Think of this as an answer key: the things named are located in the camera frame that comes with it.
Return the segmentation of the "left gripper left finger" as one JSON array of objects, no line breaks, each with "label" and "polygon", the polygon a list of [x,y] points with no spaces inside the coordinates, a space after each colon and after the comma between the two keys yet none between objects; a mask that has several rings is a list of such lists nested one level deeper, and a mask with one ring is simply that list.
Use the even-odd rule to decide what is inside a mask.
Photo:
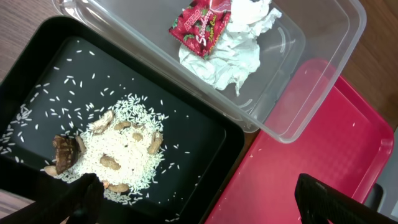
[{"label": "left gripper left finger", "polygon": [[104,186],[95,174],[85,174],[62,195],[34,202],[1,219],[1,224],[95,224]]}]

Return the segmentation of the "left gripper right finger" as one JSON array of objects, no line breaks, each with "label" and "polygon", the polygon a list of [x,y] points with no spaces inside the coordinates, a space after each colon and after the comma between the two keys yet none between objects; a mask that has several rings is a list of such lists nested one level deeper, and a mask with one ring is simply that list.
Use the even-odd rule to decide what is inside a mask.
[{"label": "left gripper right finger", "polygon": [[397,224],[308,174],[299,175],[294,195],[303,224]]}]

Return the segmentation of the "rice and food scraps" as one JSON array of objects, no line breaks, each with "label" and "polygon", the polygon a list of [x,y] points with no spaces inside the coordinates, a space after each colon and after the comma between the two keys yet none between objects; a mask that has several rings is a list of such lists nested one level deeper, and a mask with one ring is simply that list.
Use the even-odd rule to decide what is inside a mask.
[{"label": "rice and food scraps", "polygon": [[212,122],[140,73],[88,45],[57,52],[1,131],[16,162],[58,161],[70,183],[86,173],[122,205],[184,207],[198,185],[193,161]]}]

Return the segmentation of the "white tissue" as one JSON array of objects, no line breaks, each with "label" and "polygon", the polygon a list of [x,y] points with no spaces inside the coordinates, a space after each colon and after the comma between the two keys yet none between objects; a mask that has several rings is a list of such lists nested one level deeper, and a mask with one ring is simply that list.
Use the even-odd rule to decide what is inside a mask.
[{"label": "white tissue", "polygon": [[214,89],[224,90],[235,84],[235,92],[248,76],[260,67],[257,38],[272,29],[282,17],[271,0],[233,0],[231,19],[208,59],[202,59],[185,46],[178,52],[180,63]]}]

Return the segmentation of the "red snack wrapper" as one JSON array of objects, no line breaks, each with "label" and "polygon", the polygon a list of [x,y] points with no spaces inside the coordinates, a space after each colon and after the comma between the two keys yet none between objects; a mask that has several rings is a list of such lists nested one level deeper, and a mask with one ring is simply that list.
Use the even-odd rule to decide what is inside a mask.
[{"label": "red snack wrapper", "polygon": [[176,18],[169,33],[206,59],[231,17],[231,0],[193,0]]}]

